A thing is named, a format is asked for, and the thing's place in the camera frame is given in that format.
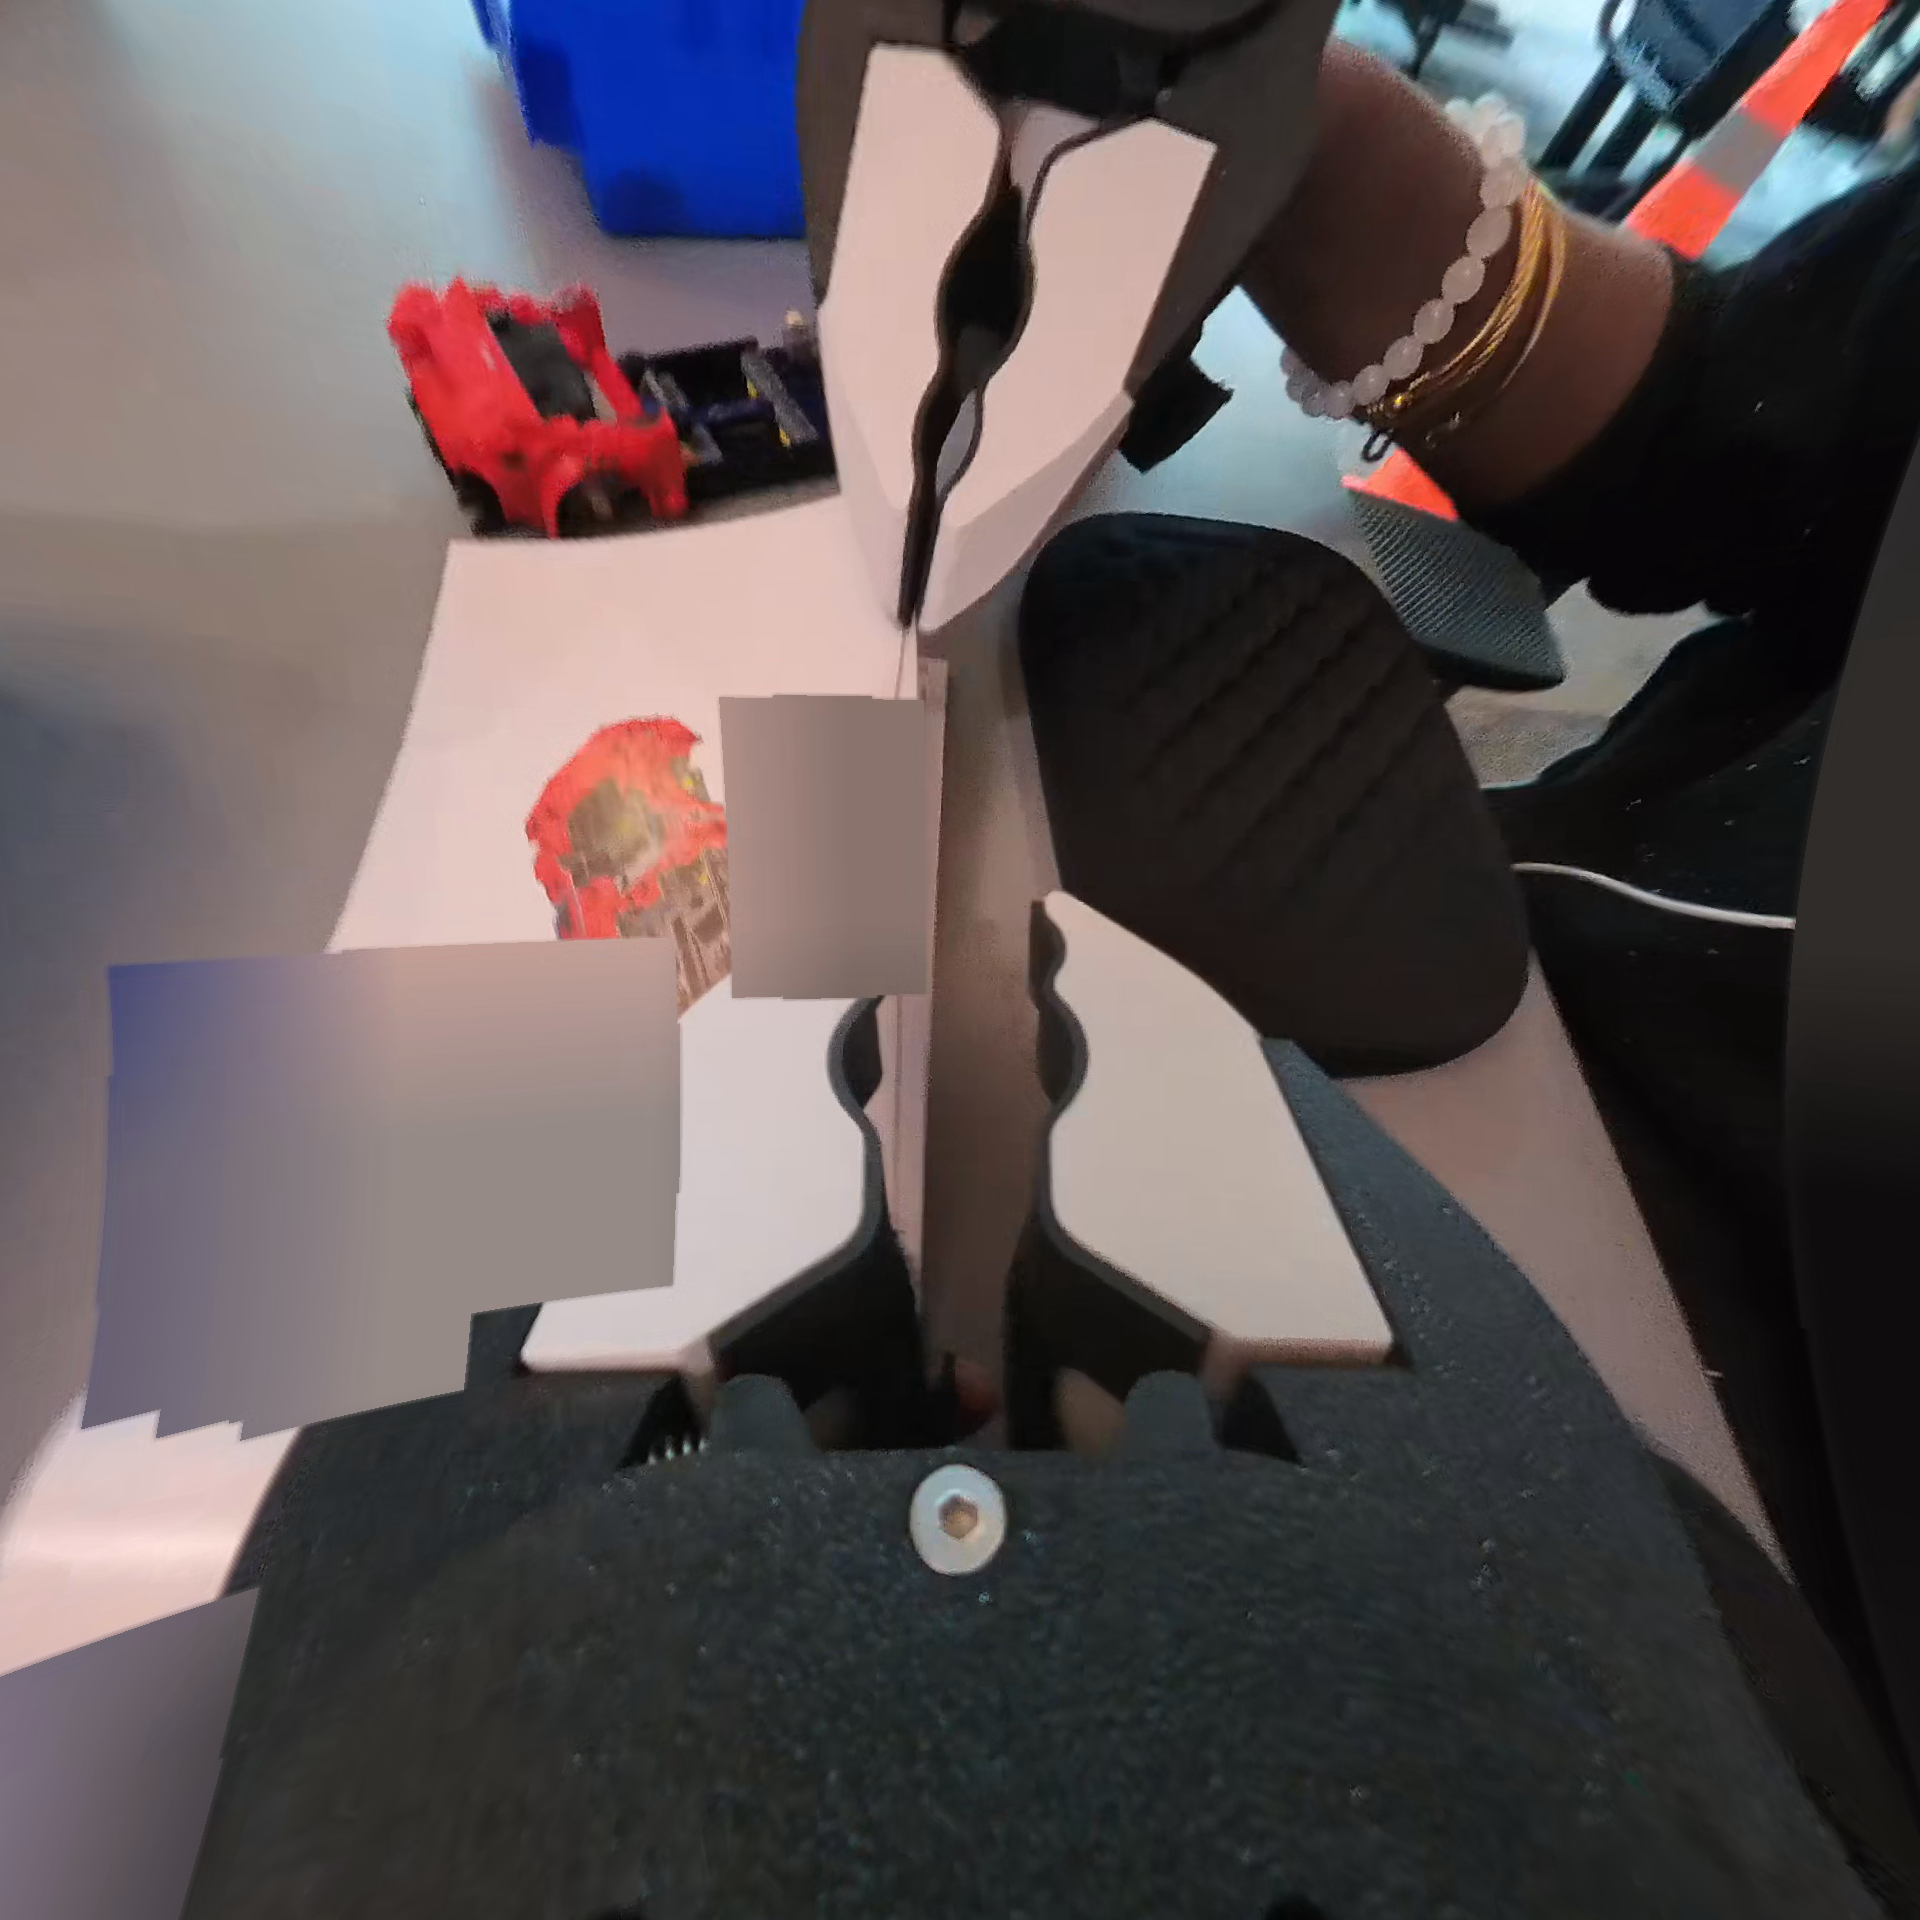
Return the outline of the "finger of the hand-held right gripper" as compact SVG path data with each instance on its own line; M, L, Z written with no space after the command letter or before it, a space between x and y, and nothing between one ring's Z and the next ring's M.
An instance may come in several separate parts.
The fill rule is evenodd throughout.
M1002 134L957 54L870 50L818 331L839 490L892 621L957 621L1011 567L982 533L1015 486L1011 342L973 300L948 309L966 252L1015 207Z
M1216 144L1157 116L1061 144L1023 197L1026 305L974 408L914 624L939 632L1040 545L1116 444Z

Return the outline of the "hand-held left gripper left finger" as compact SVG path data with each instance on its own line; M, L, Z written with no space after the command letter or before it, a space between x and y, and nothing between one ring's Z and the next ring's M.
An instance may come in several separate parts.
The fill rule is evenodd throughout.
M540 1306L533 1375L718 1379L726 1344L887 1212L887 999L710 989L680 1019L682 1155L670 1281Z

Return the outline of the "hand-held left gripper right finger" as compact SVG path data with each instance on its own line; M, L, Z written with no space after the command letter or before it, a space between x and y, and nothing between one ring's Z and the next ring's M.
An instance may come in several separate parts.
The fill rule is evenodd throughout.
M1030 919L1049 1102L1017 1323L1104 1388L1386 1364L1395 1332L1258 1029L1069 890Z

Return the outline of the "red and black lego car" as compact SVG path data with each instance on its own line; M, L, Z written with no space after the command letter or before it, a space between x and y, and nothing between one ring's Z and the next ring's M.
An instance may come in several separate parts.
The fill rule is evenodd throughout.
M616 351L589 286L553 298L408 281L389 338L423 437L479 535L599 537L837 476L818 343Z

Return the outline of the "lego instruction booklet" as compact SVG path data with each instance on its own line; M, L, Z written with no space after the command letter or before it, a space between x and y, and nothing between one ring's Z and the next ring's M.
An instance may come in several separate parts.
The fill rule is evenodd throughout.
M567 878L537 876L545 789L589 776L589 748L646 724L680 741L696 796L722 797L722 709L748 699L851 701L909 694L914 642L868 597L845 506L818 499L685 531L591 542L459 542L383 793L328 958L156 965L126 974L115 1009L139 1040L163 989L255 992L277 1019L357 1026L314 1040L308 1066L370 1060L372 999L479 994L457 947L503 947L488 997L443 1019L437 1041L516 1068L567 1066L568 1120L624 1120L664 1096L615 1089L654 1060L634 1037L589 1041L612 1009L612 965L535 960L556 939ZM599 987L594 1002L535 989ZM641 1219L639 1276L564 1277L559 1299L670 1283L664 1224ZM636 1371L509 1384L636 1386ZM4 1530L4 1915L182 1915L221 1776L242 1658L267 1646L263 1573L242 1523L274 1523L269 1470L299 1439L400 1437L446 1428L466 1398L372 1406L357 1422L245 1435L234 1419L163 1435L153 1408L94 1386L56 1428Z

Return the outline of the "blue plastic bin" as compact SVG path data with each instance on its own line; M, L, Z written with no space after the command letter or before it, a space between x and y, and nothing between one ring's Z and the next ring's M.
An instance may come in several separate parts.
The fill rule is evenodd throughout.
M801 240L802 1L474 1L530 141L621 238Z

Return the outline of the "black quilted chair seat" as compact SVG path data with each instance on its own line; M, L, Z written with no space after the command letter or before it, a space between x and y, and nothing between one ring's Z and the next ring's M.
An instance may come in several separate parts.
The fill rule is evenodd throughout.
M1338 1077L1452 1064L1531 974L1525 890L1428 661L1304 535L1101 514L1026 571L1061 885Z

